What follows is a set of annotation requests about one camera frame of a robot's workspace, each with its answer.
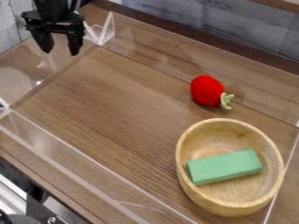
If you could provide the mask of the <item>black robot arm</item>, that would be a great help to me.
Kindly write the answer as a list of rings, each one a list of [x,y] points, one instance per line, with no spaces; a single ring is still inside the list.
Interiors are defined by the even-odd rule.
[[[64,34],[68,39],[70,54],[76,56],[83,47],[86,35],[84,17],[75,12],[78,0],[34,0],[36,9],[22,13],[26,29],[46,53],[52,51],[52,34]]]

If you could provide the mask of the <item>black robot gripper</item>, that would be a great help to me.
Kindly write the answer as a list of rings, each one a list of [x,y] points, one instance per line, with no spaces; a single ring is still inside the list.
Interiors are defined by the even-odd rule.
[[[84,17],[80,14],[67,11],[58,19],[47,19],[40,16],[38,10],[31,10],[22,13],[22,18],[26,22],[26,29],[46,53],[51,52],[55,44],[50,33],[67,35],[70,54],[76,56],[80,53],[86,34]]]

